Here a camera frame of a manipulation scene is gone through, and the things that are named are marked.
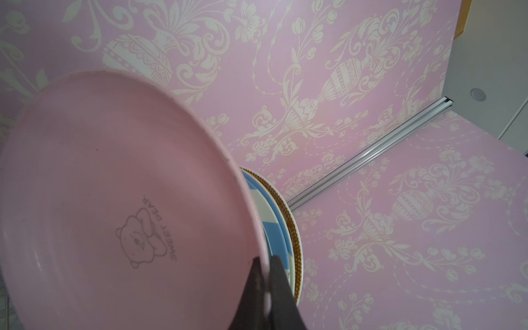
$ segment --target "blue plate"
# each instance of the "blue plate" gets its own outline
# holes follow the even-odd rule
[[[273,210],[273,212],[275,214],[275,217],[277,217],[280,229],[282,231],[282,236],[285,239],[286,250],[288,252],[288,261],[289,261],[289,264],[291,265],[290,272],[289,272],[290,286],[291,286],[292,292],[295,293],[295,267],[294,267],[295,260],[294,260],[294,251],[293,251],[293,247],[292,247],[292,243],[291,243],[290,233],[289,233],[288,227],[286,226],[286,220],[284,219],[284,216],[283,216],[282,212],[280,211],[279,206],[277,205],[277,202],[275,202],[275,199],[273,198],[273,196],[271,196],[271,194],[266,189],[266,187],[264,187],[255,177],[253,177],[251,175],[251,173],[246,172],[244,169],[242,169],[242,172],[244,174],[244,177],[246,178],[246,181],[248,180],[248,177],[249,177],[249,180],[251,181],[251,183],[264,196],[264,198],[266,199],[268,204],[271,206],[271,208],[272,208],[272,210]]]
[[[282,265],[286,271],[286,276],[288,277],[288,281],[290,281],[290,262],[286,248],[286,240],[282,233],[282,228],[280,227],[276,213],[273,210],[273,206],[269,204],[264,194],[262,194],[262,192],[259,190],[259,186],[255,185],[258,184],[255,179],[246,172],[242,173],[246,178],[246,182],[248,183],[249,189],[251,190],[253,200],[257,206],[260,221],[262,221],[262,226],[264,227],[264,232],[268,239],[270,255],[280,256]]]

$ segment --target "plate rim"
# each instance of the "plate rim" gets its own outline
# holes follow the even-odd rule
[[[257,191],[259,196],[262,198],[262,200],[265,201],[266,204],[268,204],[267,199],[264,197],[264,195],[258,189],[258,187],[256,187],[254,183],[252,183],[248,178],[246,178],[246,176],[244,176],[244,178],[246,179],[246,182],[247,182],[248,186],[250,187],[249,189]],[[278,223],[279,219],[277,218],[277,215],[275,214],[275,212],[274,212],[273,208],[271,207],[271,205],[269,206],[269,208],[270,208],[270,211],[271,211],[270,215],[272,215],[273,218],[276,219],[277,223]],[[266,231],[266,227],[264,227],[264,224],[262,224],[262,228],[264,229],[264,234],[266,235],[266,239],[268,240],[268,243],[269,243],[269,238],[268,238],[269,235],[268,235],[268,232]],[[271,250],[271,255],[273,256],[274,254],[273,254],[273,249],[271,247],[271,243],[269,244],[269,247],[270,247],[270,250]],[[283,248],[283,247],[284,247],[284,251],[286,251],[286,255],[287,255],[288,254],[288,249],[286,248],[286,243],[285,242],[284,242],[284,244],[281,247],[279,247],[279,250],[282,250],[281,248]]]
[[[288,207],[288,203],[284,199],[284,197],[279,193],[279,191],[262,175],[257,174],[255,171],[247,168],[247,167],[240,167],[244,171],[251,174],[253,177],[255,177],[264,187],[268,189],[268,191],[271,193],[271,195],[274,197],[274,200],[277,202],[277,204],[280,207],[280,210],[282,214],[285,216],[286,224],[288,226],[288,231],[290,232],[290,237],[292,238],[293,243],[293,237],[295,237],[295,242],[298,244],[298,249],[296,252],[295,244],[294,244],[294,261],[295,261],[295,294],[294,298],[297,304],[299,304],[300,301],[300,292],[303,287],[303,279],[304,279],[304,256],[303,256],[303,245],[300,239],[300,232],[299,228],[297,227],[297,223],[295,222],[295,217],[293,213],[291,212],[290,208]]]
[[[295,256],[294,256],[294,252],[293,252],[293,243],[291,241],[291,234],[290,234],[290,232],[288,230],[288,225],[286,224],[286,219],[284,218],[284,214],[280,210],[279,205],[277,204],[277,202],[275,201],[275,199],[273,198],[273,195],[269,192],[269,190],[256,177],[254,177],[251,173],[249,173],[249,172],[247,172],[245,170],[243,170],[243,171],[245,173],[247,173],[251,178],[253,178],[255,180],[256,184],[258,184],[257,189],[259,189],[259,187],[262,189],[262,190],[259,189],[259,191],[261,193],[262,193],[262,191],[266,192],[266,194],[268,195],[269,199],[266,198],[266,196],[264,196],[264,198],[266,198],[266,201],[268,202],[268,204],[273,203],[273,205],[270,205],[270,206],[273,209],[273,211],[275,212],[275,216],[276,216],[277,221],[279,223],[280,229],[282,231],[282,236],[284,237],[284,241],[285,241],[285,244],[286,244],[286,252],[287,252],[287,257],[288,257],[288,263],[290,265],[290,274],[289,274],[290,275],[289,276],[290,288],[291,288],[291,293],[295,296],[295,282],[296,282],[296,277],[295,277],[295,273],[296,273]],[[289,243],[290,248],[291,248],[291,254],[288,251],[288,243]],[[293,262],[294,262],[293,265],[290,262],[290,256],[293,259]]]

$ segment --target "pink wallpaper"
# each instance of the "pink wallpaper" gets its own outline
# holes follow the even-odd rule
[[[527,329],[528,159],[448,112],[303,205],[311,329]]]
[[[49,80],[175,93],[289,199],[440,97],[460,0],[1,0],[0,138]]]

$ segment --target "round button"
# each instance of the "round button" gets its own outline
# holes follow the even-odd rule
[[[474,100],[477,100],[479,102],[484,102],[488,98],[486,93],[480,88],[472,89],[469,94]]]

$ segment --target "pink plate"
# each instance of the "pink plate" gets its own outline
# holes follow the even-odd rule
[[[233,159],[141,79],[46,88],[0,167],[0,262],[27,330],[223,330],[253,258],[269,272]]]

